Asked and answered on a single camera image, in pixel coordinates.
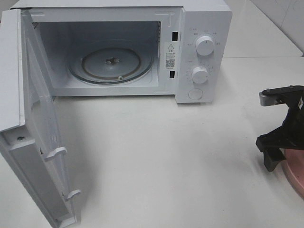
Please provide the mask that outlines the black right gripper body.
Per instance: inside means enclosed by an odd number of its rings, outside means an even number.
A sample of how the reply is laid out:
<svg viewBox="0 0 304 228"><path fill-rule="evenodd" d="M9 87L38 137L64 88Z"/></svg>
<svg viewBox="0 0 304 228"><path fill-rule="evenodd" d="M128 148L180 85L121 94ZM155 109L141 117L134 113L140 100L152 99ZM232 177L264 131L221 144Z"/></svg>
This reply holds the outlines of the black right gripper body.
<svg viewBox="0 0 304 228"><path fill-rule="evenodd" d="M286 104L289 109L282 125L267 134L259 136L256 146L261 152L267 148L304 149L304 102L302 99L284 101L261 99L262 106Z"/></svg>

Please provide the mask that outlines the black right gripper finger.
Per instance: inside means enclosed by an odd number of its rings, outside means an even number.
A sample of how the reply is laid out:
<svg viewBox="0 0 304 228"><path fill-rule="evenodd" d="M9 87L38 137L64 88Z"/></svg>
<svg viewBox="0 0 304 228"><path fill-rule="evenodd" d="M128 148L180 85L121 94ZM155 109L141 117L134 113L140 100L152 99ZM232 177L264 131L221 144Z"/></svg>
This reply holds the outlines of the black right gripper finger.
<svg viewBox="0 0 304 228"><path fill-rule="evenodd" d="M285 156L280 149L266 149L263 156L267 171L273 171L281 161L285 160Z"/></svg>

